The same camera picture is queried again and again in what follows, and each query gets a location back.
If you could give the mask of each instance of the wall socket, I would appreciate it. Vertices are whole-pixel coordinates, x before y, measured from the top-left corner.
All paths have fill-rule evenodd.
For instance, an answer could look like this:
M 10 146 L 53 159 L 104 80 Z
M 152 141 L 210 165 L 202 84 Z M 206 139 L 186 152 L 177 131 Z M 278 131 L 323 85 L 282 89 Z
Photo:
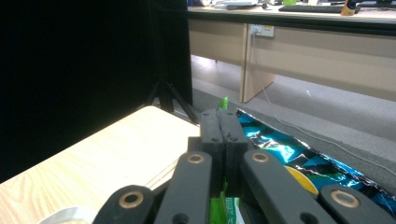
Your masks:
M 261 36 L 268 36 L 274 37 L 274 26 L 270 25 L 259 25 L 259 24 L 251 24 L 250 25 L 250 33 L 252 35 L 261 35 Z

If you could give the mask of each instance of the desk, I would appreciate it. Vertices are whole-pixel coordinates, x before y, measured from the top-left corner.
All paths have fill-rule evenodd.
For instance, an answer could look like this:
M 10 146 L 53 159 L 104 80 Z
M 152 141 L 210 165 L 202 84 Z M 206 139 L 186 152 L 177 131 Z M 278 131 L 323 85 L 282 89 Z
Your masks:
M 127 185 L 169 178 L 199 128 L 145 107 L 0 185 L 0 223 L 37 223 L 60 209 L 99 211 Z
M 396 101 L 396 11 L 362 8 L 338 14 L 190 7 L 191 53 L 241 65 L 241 102 L 261 90 L 252 75 L 249 24 L 274 25 L 275 37 L 258 37 L 260 75 L 298 78 Z

